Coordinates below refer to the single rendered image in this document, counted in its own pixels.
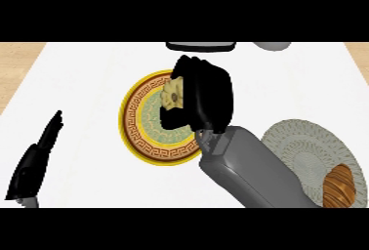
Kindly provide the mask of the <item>black flat appliance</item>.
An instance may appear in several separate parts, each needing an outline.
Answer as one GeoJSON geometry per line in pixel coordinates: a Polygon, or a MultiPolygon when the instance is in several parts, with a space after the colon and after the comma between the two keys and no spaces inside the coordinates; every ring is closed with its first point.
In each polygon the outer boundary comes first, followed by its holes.
{"type": "Polygon", "coordinates": [[[233,50],[234,42],[166,42],[165,47],[174,51],[182,52],[228,52],[233,50]]]}

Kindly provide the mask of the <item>grey round woven placemat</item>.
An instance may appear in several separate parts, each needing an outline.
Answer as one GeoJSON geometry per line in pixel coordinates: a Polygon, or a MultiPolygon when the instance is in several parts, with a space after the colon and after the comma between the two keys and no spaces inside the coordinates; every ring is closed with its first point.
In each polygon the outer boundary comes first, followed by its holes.
{"type": "Polygon", "coordinates": [[[348,208],[367,207],[367,185],[354,155],[334,134],[318,124],[299,119],[281,120],[267,130],[261,141],[296,175],[302,190],[323,206],[323,181],[343,164],[352,174],[355,199],[348,208]]]}

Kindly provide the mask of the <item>yellow patterned round plate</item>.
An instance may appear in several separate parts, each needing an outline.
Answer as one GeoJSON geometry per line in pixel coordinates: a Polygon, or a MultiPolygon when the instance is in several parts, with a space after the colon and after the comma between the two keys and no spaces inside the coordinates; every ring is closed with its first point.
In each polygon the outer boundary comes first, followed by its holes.
{"type": "Polygon", "coordinates": [[[135,157],[156,166],[190,161],[200,149],[188,126],[163,130],[159,124],[160,91],[171,70],[144,76],[126,92],[119,107],[118,131],[125,147],[135,157]]]}

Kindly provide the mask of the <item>brown striped bread loaf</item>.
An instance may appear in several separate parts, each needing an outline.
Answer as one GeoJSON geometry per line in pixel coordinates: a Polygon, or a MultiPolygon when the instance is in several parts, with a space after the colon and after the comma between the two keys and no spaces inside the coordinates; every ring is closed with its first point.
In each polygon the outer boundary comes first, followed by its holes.
{"type": "Polygon", "coordinates": [[[352,174],[346,165],[339,164],[323,181],[323,206],[348,208],[355,199],[352,174]]]}

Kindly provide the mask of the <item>grey round object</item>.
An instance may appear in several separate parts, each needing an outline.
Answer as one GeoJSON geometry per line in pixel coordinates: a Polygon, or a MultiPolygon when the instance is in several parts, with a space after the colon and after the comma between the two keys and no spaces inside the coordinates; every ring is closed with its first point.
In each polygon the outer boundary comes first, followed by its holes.
{"type": "Polygon", "coordinates": [[[290,43],[289,42],[255,42],[255,45],[267,51],[281,51],[284,50],[290,43]]]}

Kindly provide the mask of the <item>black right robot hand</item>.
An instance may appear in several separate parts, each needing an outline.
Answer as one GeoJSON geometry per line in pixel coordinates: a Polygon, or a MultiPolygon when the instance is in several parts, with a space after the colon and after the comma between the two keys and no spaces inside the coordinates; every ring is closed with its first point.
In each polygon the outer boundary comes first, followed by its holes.
{"type": "Polygon", "coordinates": [[[185,125],[193,132],[212,130],[222,134],[233,114],[233,92],[227,71],[197,57],[181,56],[169,78],[182,77],[182,107],[159,109],[165,130],[185,125]]]}

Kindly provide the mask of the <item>pale yellow squash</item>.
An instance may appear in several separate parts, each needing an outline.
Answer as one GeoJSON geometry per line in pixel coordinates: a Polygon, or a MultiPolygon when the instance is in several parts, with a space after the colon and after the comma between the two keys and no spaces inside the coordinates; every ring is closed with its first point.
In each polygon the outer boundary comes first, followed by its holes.
{"type": "Polygon", "coordinates": [[[160,106],[165,109],[182,107],[182,77],[171,79],[162,87],[160,91],[160,106]]]}

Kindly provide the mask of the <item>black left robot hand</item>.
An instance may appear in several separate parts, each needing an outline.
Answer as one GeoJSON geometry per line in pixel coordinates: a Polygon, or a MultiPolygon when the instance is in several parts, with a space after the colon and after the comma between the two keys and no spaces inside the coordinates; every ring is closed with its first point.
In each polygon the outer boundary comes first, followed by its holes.
{"type": "Polygon", "coordinates": [[[42,130],[38,142],[32,144],[20,158],[13,172],[5,200],[36,196],[58,131],[61,129],[61,111],[57,110],[42,130]]]}

